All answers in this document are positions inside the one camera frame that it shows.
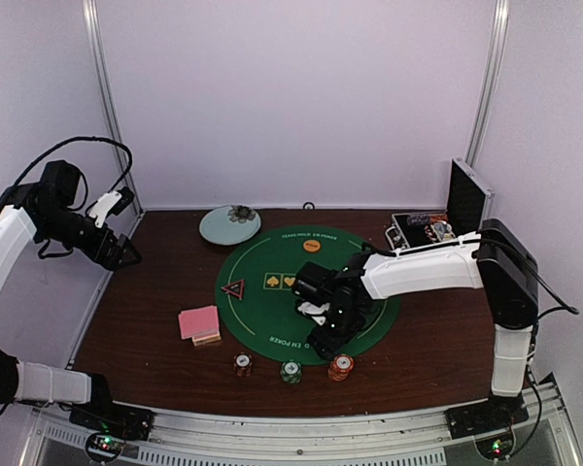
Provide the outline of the red poker chip stack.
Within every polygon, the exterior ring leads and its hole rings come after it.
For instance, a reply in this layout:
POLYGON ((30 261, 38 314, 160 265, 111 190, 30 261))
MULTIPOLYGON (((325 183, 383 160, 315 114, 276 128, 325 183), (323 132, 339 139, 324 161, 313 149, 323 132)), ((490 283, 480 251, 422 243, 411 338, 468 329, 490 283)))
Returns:
POLYGON ((339 354, 330 361, 327 376, 333 382, 343 382, 349 377, 353 369, 353 357, 347 354, 339 354))

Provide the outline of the orange big blind button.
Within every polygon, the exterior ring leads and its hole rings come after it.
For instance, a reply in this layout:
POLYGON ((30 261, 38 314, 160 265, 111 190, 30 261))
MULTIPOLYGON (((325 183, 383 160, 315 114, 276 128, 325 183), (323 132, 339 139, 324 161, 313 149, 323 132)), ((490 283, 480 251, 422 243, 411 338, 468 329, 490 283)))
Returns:
POLYGON ((303 243, 303 249, 307 252, 315 253, 321 249, 322 245, 317 240, 307 240, 303 243))

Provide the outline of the black triangular dealer button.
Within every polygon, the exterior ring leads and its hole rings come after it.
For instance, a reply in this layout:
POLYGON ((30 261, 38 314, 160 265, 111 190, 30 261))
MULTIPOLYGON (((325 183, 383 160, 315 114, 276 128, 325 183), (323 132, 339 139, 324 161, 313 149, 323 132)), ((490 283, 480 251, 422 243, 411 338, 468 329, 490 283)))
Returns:
POLYGON ((245 280, 240 279, 238 281, 225 284, 222 287, 222 292, 238 300, 242 300, 245 293, 245 285, 245 280))

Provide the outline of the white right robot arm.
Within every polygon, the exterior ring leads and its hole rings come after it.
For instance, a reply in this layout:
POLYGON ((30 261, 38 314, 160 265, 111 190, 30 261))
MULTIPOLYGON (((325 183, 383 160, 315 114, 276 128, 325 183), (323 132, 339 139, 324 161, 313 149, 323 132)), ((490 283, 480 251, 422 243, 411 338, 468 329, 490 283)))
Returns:
POLYGON ((481 289, 495 329, 492 397, 479 407, 485 427, 501 427, 516 401, 538 323, 537 263, 498 219, 432 245, 378 250, 365 243, 340 269, 305 263, 291 292, 315 326, 307 342, 331 359, 355 337, 378 301, 440 289, 481 289))

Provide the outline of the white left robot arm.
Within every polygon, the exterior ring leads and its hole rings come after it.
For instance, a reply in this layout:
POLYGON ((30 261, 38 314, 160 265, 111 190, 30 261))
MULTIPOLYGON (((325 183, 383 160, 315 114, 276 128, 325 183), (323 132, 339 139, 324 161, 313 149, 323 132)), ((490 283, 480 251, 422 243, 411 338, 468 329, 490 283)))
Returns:
MULTIPOLYGON (((134 199, 124 186, 104 193, 84 215, 73 208, 84 175, 65 160, 46 165, 35 183, 13 185, 0 197, 0 293, 20 254, 31 243, 59 242, 65 253, 80 250, 92 262, 115 272, 141 262, 124 235, 108 226, 134 199)), ((120 423, 120 409, 96 393, 97 376, 25 362, 0 349, 0 405, 15 402, 82 405, 84 417, 100 431, 120 423)))

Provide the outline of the green poker chip stack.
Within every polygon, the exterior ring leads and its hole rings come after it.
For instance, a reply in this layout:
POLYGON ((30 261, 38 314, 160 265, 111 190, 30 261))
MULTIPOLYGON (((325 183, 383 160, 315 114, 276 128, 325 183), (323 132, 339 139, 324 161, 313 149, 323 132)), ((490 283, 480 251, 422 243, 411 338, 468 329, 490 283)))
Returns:
POLYGON ((294 360, 284 361, 280 368, 280 378, 284 383, 300 383, 302 379, 301 364, 294 360))

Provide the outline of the brown poker chip stack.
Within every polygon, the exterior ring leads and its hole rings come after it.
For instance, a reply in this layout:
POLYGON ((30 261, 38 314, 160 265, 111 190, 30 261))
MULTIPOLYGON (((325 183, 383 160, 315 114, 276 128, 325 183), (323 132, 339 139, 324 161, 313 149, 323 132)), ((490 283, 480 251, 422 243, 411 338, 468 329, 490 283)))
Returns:
POLYGON ((245 353, 239 352, 233 358, 233 370, 237 377, 246 378, 252 374, 253 360, 252 357, 245 353))

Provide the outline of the round green poker mat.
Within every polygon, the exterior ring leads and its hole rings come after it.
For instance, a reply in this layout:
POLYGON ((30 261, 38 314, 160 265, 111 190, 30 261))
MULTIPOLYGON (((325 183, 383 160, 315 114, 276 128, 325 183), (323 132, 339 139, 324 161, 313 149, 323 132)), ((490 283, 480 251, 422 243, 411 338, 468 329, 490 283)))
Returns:
POLYGON ((225 260, 215 302, 226 329, 249 351, 303 366, 324 365, 319 337, 338 333, 326 319, 330 280, 360 252, 362 237, 321 225, 257 234, 225 260))

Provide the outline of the red-backed playing card deck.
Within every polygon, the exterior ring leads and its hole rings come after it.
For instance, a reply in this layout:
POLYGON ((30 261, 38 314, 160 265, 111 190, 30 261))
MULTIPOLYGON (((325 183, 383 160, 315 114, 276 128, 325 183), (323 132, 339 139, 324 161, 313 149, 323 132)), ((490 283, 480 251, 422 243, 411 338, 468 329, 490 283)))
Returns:
POLYGON ((178 322, 183 340, 203 339, 220 333, 216 306, 181 311, 178 315, 178 322))

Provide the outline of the light blue flower plate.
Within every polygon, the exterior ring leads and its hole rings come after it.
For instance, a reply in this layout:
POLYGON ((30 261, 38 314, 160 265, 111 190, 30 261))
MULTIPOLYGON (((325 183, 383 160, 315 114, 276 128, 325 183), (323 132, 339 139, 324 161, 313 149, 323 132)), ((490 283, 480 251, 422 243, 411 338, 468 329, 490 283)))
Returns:
POLYGON ((260 215, 244 205, 227 205, 212 210, 200 221, 199 234, 209 243, 233 246, 252 239, 261 228, 260 215))

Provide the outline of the playing card box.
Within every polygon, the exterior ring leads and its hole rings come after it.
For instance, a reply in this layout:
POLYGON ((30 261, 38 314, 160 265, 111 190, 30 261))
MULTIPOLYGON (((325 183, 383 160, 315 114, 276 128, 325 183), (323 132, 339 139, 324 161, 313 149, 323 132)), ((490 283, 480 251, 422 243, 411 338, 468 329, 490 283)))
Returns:
POLYGON ((221 339, 222 339, 222 337, 221 337, 220 333, 213 333, 213 334, 204 335, 204 336, 200 336, 200 337, 193 337, 191 340, 192 340, 193 345, 196 348, 198 348, 201 346, 214 344, 216 342, 219 342, 221 339))

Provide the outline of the aluminium poker case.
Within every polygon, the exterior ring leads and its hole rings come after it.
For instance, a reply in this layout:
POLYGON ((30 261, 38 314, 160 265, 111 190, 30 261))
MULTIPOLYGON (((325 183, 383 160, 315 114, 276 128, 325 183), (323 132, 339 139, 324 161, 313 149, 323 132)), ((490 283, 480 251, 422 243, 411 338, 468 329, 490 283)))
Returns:
POLYGON ((428 246, 475 232, 489 216, 494 191, 463 159, 451 161, 447 205, 392 214, 390 250, 428 246))

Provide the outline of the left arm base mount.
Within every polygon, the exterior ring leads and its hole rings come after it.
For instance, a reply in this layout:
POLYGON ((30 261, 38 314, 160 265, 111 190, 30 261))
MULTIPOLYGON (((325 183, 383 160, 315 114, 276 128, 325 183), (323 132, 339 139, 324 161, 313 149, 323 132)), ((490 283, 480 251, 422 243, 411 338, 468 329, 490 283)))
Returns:
POLYGON ((91 398, 70 406, 69 421, 89 430, 110 434, 127 441, 147 441, 154 413, 114 401, 106 378, 90 374, 91 398))

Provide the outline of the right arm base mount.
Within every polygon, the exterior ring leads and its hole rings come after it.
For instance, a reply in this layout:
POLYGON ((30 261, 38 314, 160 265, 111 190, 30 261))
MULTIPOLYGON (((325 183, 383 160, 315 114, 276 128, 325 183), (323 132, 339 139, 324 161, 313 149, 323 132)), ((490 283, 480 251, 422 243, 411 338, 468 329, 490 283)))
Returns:
POLYGON ((506 429, 529 419, 522 394, 491 395, 487 400, 450 408, 445 412, 451 437, 456 440, 506 429))

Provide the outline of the aluminium front rail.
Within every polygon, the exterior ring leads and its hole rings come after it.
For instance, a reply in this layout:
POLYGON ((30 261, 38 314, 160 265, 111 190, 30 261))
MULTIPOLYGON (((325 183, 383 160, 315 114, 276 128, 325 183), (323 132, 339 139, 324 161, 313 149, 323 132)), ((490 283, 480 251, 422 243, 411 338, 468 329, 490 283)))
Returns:
MULTIPOLYGON (((526 389, 528 420, 508 465, 581 465, 583 455, 555 382, 526 389)), ((124 443, 113 465, 492 465, 489 434, 455 438, 443 407, 335 417, 215 416, 160 410, 146 441, 124 443)))

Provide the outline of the left aluminium frame post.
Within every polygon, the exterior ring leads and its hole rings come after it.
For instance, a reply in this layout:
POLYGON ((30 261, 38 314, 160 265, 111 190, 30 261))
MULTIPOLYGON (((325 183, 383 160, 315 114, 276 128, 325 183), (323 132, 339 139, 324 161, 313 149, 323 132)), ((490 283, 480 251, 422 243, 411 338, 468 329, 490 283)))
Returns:
MULTIPOLYGON (((122 143, 118 114, 111 90, 111 83, 103 47, 101 26, 99 22, 97 9, 97 1, 84 0, 82 1, 82 7, 85 29, 88 38, 88 44, 92 57, 93 67, 97 79, 98 92, 101 99, 101 107, 106 125, 106 130, 111 139, 119 143, 122 143)), ((127 155, 121 149, 113 149, 113 151, 120 173, 122 173, 125 169, 127 169, 128 162, 127 155)), ((132 204, 133 207, 131 208, 132 211, 134 212, 134 215, 136 215, 137 217, 142 216, 144 211, 140 203, 136 185, 135 182, 133 181, 131 173, 127 174, 123 182, 120 182, 120 184, 121 183, 129 187, 135 195, 132 204)))

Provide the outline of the aluminium frame post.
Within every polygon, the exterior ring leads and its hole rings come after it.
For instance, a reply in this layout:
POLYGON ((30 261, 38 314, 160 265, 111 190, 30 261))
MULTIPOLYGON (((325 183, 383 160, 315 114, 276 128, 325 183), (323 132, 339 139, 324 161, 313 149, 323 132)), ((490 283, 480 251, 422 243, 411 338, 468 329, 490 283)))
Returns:
MULTIPOLYGON (((97 79, 98 92, 101 99, 101 107, 106 125, 106 130, 111 139, 119 143, 122 143, 118 114, 111 90, 111 83, 103 47, 101 26, 99 22, 97 9, 97 1, 84 0, 82 1, 82 7, 85 29, 88 38, 88 44, 92 57, 93 67, 97 79)), ((125 169, 127 169, 128 162, 127 155, 121 149, 113 149, 113 151, 120 173, 122 173, 125 169)), ((136 185, 135 182, 133 181, 131 173, 127 174, 123 182, 120 182, 120 184, 121 183, 129 187, 135 195, 132 204, 133 207, 131 208, 132 211, 134 212, 134 215, 136 215, 137 217, 142 216, 144 211, 140 203, 136 185)))
POLYGON ((471 167, 475 167, 479 159, 490 119, 506 46, 509 13, 510 2, 508 0, 497 0, 495 2, 484 79, 465 157, 465 162, 471 167))

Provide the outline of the right aluminium frame post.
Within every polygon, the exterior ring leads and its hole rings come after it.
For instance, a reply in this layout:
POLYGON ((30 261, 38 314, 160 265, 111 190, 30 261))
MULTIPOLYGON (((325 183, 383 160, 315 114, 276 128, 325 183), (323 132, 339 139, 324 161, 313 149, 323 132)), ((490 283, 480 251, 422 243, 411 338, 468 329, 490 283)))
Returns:
POLYGON ((497 0, 495 2, 484 79, 465 157, 465 162, 471 167, 475 167, 479 159, 490 119, 506 46, 509 13, 510 2, 508 0, 497 0))

